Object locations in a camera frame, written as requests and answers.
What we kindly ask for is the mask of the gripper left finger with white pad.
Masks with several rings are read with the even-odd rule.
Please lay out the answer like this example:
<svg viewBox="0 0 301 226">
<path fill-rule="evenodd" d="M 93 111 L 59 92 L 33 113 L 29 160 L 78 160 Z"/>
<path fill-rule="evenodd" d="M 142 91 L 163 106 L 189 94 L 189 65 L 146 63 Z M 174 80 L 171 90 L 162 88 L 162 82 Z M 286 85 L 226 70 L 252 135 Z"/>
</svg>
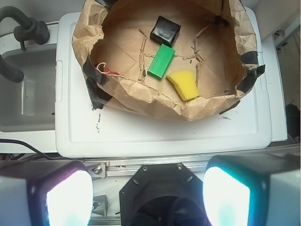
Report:
<svg viewBox="0 0 301 226">
<path fill-rule="evenodd" d="M 81 161 L 0 162 L 2 226 L 86 226 L 93 195 Z"/>
</svg>

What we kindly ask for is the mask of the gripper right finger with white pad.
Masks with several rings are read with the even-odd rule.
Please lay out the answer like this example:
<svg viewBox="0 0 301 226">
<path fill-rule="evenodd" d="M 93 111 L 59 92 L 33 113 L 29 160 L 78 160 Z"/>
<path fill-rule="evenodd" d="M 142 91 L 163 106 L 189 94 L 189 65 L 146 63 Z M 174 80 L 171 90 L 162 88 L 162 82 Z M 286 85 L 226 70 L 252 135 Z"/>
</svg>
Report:
<svg viewBox="0 0 301 226">
<path fill-rule="evenodd" d="M 213 226 L 299 226 L 301 158 L 216 155 L 204 174 L 203 200 Z"/>
</svg>

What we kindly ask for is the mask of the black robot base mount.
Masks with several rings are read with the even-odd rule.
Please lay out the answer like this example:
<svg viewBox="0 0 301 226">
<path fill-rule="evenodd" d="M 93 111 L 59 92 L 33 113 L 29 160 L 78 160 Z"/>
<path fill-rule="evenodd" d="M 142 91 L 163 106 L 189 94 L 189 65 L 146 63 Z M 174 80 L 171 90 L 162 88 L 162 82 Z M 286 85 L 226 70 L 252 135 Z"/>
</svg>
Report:
<svg viewBox="0 0 301 226">
<path fill-rule="evenodd" d="M 119 192 L 123 226 L 208 226 L 203 182 L 182 163 L 143 165 Z"/>
</svg>

